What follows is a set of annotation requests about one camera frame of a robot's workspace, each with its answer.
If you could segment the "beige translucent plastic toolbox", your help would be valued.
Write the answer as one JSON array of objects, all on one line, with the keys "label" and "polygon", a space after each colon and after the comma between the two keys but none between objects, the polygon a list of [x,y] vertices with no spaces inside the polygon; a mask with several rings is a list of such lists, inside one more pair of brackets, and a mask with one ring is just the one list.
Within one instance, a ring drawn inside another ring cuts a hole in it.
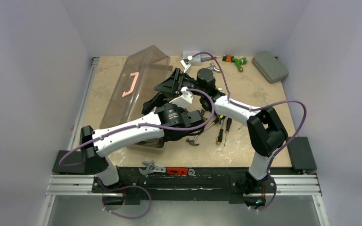
[{"label": "beige translucent plastic toolbox", "polygon": [[173,71],[170,59],[155,45],[128,56],[99,128],[114,127],[142,117],[143,104],[157,94],[154,87]]}]

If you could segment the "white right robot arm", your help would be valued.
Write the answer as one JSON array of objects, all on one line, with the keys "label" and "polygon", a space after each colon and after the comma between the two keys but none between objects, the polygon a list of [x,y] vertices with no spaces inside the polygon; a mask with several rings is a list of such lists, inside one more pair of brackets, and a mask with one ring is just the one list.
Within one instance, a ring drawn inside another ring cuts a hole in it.
[{"label": "white right robot arm", "polygon": [[277,151],[285,146],[288,133],[273,106],[256,108],[235,101],[220,91],[211,70],[198,70],[196,78],[175,68],[167,79],[154,87],[157,95],[144,104],[145,110],[161,107],[181,97],[185,88],[200,96],[200,103],[206,111],[214,111],[247,127],[251,145],[255,151],[253,162],[246,175],[246,186],[256,192],[270,177],[270,167]]}]

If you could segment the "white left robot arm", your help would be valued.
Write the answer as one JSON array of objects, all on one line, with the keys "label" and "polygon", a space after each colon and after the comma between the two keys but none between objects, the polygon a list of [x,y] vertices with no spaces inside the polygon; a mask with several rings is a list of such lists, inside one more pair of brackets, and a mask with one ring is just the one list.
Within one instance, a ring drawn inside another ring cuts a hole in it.
[{"label": "white left robot arm", "polygon": [[107,160],[107,156],[138,142],[156,138],[176,141],[200,130],[207,123],[203,116],[199,111],[185,110],[191,105],[194,93],[201,94],[213,107],[213,101],[207,93],[183,87],[181,96],[141,118],[106,129],[84,127],[81,143],[73,150],[81,151],[85,171],[96,175],[109,192],[119,191],[122,180],[117,167]]}]

